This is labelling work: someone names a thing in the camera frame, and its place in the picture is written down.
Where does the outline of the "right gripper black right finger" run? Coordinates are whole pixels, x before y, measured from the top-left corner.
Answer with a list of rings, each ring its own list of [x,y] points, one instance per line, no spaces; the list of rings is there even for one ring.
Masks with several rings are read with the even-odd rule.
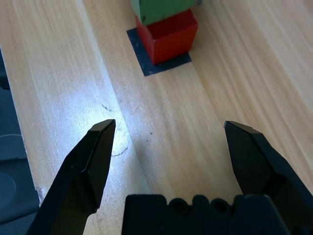
[[[289,230],[312,230],[313,196],[287,160],[252,127],[226,121],[224,129],[242,193],[269,196]]]

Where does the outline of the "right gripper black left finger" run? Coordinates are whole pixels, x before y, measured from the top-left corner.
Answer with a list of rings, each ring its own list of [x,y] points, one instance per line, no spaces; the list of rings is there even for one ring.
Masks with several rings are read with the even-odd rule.
[[[93,125],[65,157],[29,235],[81,235],[100,208],[107,181],[115,120]]]

